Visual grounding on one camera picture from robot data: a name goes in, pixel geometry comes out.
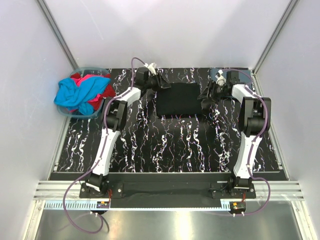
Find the black t shirt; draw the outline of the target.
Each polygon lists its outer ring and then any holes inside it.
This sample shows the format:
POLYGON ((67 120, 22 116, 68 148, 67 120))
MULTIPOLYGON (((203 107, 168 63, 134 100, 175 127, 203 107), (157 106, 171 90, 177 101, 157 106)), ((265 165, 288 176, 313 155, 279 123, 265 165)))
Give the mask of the black t shirt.
POLYGON ((171 83, 170 88, 162 89, 156 94, 156 114, 158 116, 201 115, 199 95, 200 85, 197 83, 171 83))

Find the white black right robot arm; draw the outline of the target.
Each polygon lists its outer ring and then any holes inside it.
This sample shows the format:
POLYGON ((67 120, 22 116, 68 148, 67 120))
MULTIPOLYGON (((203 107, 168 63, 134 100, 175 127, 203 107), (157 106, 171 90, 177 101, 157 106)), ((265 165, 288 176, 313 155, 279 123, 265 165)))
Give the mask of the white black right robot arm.
POLYGON ((236 164, 225 187, 219 190, 232 198, 254 192, 253 165, 263 135, 270 129, 271 99, 262 97, 240 81, 238 69, 218 69, 213 79, 197 97, 203 110, 208 110, 222 98, 231 97, 240 103, 238 128, 241 133, 236 164))

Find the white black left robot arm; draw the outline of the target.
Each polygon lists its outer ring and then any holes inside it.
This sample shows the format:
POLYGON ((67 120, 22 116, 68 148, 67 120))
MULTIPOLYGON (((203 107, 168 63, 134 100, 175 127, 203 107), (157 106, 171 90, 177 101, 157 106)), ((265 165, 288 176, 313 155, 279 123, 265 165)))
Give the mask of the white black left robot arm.
POLYGON ((128 107, 140 100, 147 90, 159 91, 170 88, 157 70, 157 64, 145 63, 131 78, 131 85, 118 96, 108 98, 103 106, 101 140, 95 161, 81 185, 80 193, 97 198, 109 194, 109 171, 112 153, 121 131, 127 123, 128 107))

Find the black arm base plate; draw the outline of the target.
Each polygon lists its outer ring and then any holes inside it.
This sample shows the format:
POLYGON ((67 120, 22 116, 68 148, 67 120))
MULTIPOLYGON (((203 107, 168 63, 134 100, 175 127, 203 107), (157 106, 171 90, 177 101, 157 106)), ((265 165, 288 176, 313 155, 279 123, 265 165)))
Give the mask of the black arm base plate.
POLYGON ((111 200, 124 199, 129 201, 171 199, 254 199, 253 193, 244 197, 233 198, 227 193, 221 193, 226 186, 231 173, 110 173, 108 189, 110 193, 96 197, 88 193, 79 193, 80 198, 107 198, 111 200))

